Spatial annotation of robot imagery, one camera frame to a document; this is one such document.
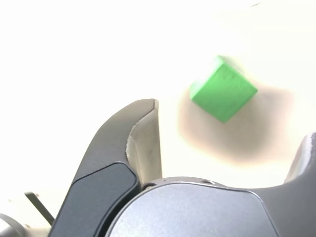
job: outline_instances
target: green cube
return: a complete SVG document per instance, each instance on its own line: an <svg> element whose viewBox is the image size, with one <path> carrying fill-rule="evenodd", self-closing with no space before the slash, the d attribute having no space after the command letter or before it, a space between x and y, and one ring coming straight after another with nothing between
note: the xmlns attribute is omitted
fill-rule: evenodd
<svg viewBox="0 0 316 237"><path fill-rule="evenodd" d="M208 78L195 81L190 98L218 120L228 121L258 90L220 56Z"/></svg>

